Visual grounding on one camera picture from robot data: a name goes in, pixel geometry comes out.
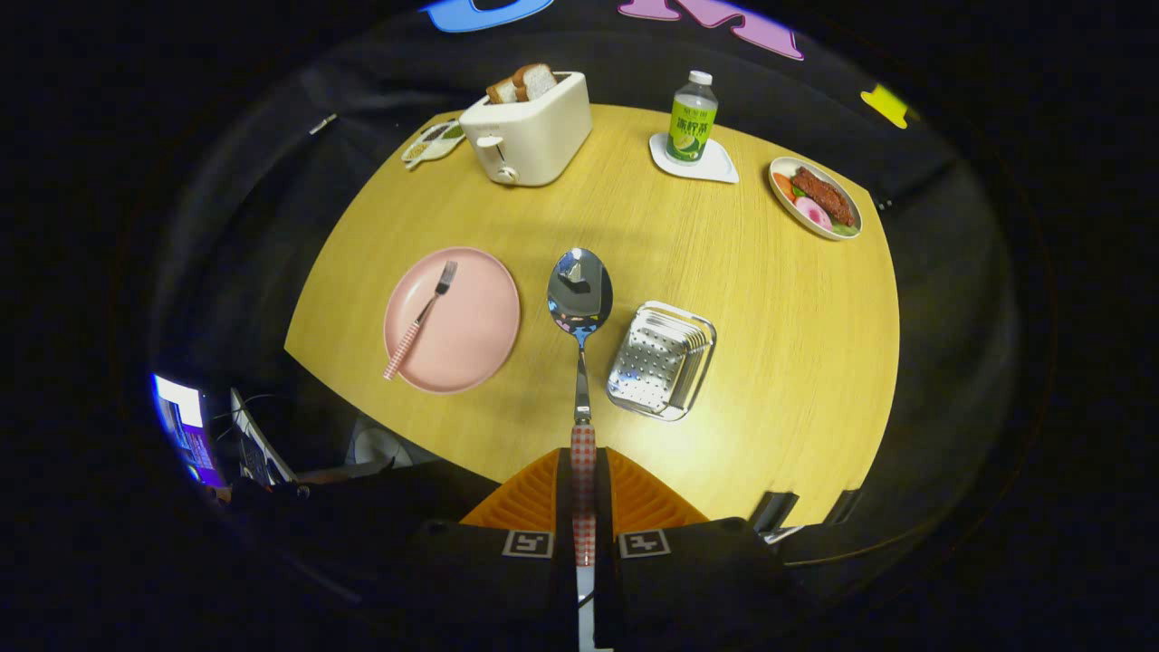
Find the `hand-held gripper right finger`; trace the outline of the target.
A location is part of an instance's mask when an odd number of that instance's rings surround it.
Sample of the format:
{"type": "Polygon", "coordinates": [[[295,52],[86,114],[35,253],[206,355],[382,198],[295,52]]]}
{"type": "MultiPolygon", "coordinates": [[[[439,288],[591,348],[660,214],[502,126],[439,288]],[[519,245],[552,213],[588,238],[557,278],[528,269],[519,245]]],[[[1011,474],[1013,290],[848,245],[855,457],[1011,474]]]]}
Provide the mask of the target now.
{"type": "Polygon", "coordinates": [[[596,462],[596,644],[772,649],[802,589],[741,517],[709,520],[618,450],[596,462]]]}

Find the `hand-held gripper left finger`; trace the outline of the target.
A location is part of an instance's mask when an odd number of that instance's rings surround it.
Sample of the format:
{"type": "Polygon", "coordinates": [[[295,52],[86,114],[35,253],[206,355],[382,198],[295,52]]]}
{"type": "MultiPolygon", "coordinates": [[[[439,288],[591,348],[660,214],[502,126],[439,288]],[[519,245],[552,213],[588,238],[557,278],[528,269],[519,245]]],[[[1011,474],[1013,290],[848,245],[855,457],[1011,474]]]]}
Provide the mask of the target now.
{"type": "Polygon", "coordinates": [[[551,450],[460,520],[427,520],[398,566],[408,649],[575,649],[573,472],[551,450]]]}

